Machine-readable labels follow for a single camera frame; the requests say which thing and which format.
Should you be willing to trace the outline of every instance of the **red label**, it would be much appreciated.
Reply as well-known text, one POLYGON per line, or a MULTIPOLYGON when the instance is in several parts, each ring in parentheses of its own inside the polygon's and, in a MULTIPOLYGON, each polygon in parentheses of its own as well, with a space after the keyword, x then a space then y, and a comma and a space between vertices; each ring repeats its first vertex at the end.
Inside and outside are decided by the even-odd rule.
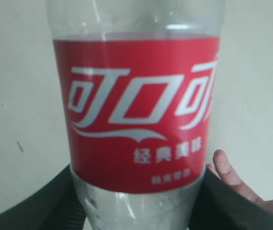
POLYGON ((218 37, 54 44, 80 178, 153 193, 201 175, 218 37))

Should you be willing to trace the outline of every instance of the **human hand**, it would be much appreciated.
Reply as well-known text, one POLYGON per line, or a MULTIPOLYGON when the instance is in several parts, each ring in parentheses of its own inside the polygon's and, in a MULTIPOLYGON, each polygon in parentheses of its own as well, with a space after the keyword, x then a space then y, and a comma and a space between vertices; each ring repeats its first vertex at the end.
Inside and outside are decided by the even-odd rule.
POLYGON ((237 172, 229 163, 228 157, 222 150, 217 150, 213 156, 214 166, 208 164, 207 167, 218 175, 226 184, 232 187, 241 196, 254 204, 273 213, 273 200, 264 201, 238 176, 237 172))

